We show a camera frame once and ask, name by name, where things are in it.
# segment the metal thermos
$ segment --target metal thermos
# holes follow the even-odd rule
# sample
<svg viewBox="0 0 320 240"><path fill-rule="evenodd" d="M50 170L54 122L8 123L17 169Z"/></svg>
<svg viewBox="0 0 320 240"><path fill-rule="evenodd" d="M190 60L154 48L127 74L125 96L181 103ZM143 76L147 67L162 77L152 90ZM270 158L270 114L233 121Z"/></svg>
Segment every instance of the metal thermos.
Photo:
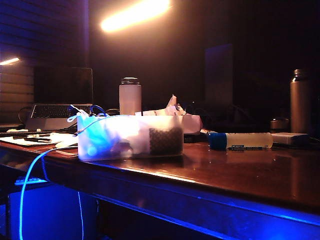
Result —
<svg viewBox="0 0 320 240"><path fill-rule="evenodd" d="M307 72L294 70L290 82L291 132L309 134L311 130L311 86Z"/></svg>
<svg viewBox="0 0 320 240"><path fill-rule="evenodd" d="M141 85L138 78L124 77L119 85L120 114L135 115L141 111Z"/></svg>

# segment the laptop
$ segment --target laptop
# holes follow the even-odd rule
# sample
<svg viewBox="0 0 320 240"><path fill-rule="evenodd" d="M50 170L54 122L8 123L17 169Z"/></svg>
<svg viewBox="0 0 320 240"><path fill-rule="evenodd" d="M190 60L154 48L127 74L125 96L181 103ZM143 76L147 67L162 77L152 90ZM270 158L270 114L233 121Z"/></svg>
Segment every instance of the laptop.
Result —
<svg viewBox="0 0 320 240"><path fill-rule="evenodd" d="M29 131L65 130L77 122L67 122L76 114L70 105L90 112L93 102L91 68L35 67L34 104L25 122Z"/></svg>

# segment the water bottle lid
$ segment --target water bottle lid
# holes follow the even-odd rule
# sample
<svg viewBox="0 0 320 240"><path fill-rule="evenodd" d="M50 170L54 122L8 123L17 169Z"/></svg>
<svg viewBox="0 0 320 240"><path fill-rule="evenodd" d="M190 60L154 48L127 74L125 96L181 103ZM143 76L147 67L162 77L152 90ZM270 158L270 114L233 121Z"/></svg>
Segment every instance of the water bottle lid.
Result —
<svg viewBox="0 0 320 240"><path fill-rule="evenodd" d="M295 76L301 76L301 77L305 77L308 75L308 70L307 69L295 69L293 71Z"/></svg>
<svg viewBox="0 0 320 240"><path fill-rule="evenodd" d="M226 149L227 147L227 135L225 133L209 133L208 140L211 149Z"/></svg>
<svg viewBox="0 0 320 240"><path fill-rule="evenodd" d="M139 79L136 77L124 77L121 78L121 85L126 85L126 84L140 84Z"/></svg>

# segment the tan thermos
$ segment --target tan thermos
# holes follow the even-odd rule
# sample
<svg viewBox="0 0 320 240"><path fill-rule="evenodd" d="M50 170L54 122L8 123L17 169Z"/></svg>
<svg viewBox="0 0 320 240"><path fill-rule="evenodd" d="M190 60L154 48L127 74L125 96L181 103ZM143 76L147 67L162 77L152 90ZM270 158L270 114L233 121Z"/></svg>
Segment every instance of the tan thermos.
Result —
<svg viewBox="0 0 320 240"><path fill-rule="evenodd" d="M311 130L311 86L307 73L294 70L290 82L291 132L309 134Z"/></svg>

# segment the translucent plastic container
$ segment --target translucent plastic container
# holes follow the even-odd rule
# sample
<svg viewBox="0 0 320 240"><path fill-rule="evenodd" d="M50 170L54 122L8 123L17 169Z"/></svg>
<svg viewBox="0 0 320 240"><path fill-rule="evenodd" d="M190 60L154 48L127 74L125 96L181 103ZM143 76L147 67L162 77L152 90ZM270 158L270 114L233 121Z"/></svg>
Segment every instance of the translucent plastic container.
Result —
<svg viewBox="0 0 320 240"><path fill-rule="evenodd" d="M82 161L179 156L183 152L182 116L78 113L77 127L78 131L85 129L78 136Z"/></svg>

